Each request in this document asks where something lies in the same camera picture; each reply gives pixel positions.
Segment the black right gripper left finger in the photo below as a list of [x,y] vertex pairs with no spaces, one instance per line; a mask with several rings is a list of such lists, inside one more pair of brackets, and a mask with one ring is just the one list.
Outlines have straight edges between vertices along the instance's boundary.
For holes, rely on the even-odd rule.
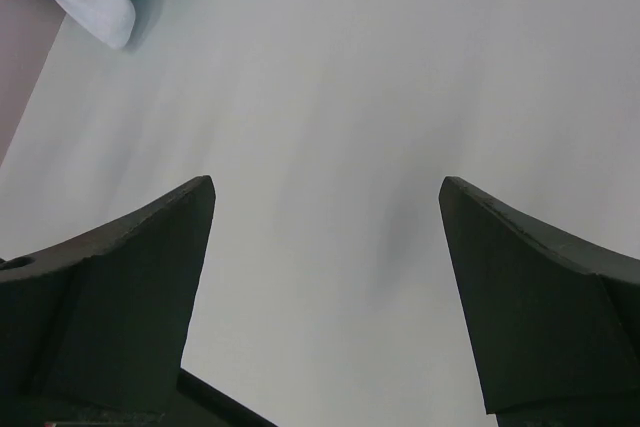
[[150,204],[1,265],[5,415],[161,415],[177,383],[215,190]]

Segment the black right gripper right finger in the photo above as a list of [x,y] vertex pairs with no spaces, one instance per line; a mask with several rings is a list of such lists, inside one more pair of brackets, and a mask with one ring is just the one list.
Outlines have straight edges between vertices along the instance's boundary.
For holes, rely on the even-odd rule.
[[439,206],[485,409],[639,411],[639,262],[459,177]]

